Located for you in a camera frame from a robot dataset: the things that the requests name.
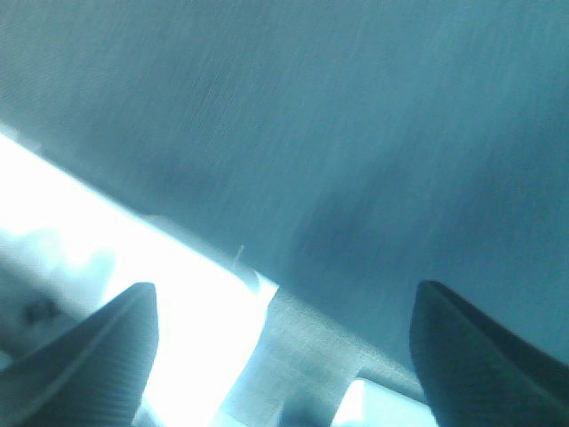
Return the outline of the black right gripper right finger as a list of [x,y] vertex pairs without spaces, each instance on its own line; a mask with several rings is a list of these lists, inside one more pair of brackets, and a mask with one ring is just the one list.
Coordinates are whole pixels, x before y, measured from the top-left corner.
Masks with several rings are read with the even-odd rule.
[[410,351],[439,426],[566,426],[568,366],[436,280],[417,286]]

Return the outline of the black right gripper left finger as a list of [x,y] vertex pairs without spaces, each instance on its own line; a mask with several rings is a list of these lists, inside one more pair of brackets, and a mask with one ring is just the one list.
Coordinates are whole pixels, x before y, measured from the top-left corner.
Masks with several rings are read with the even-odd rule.
[[125,289],[1,371],[3,426],[130,426],[159,342],[156,287]]

